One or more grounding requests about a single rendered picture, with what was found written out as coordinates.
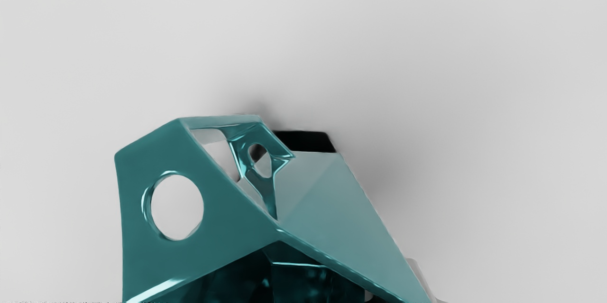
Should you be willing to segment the teal faceted mug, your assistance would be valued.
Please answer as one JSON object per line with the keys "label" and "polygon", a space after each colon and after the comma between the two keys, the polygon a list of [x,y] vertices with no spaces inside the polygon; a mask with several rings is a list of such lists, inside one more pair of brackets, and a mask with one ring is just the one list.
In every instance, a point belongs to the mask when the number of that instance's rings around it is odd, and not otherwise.
{"label": "teal faceted mug", "polygon": [[[257,115],[175,119],[115,155],[124,303],[438,303],[344,158],[290,149]],[[191,181],[203,217],[161,232],[152,197]]]}

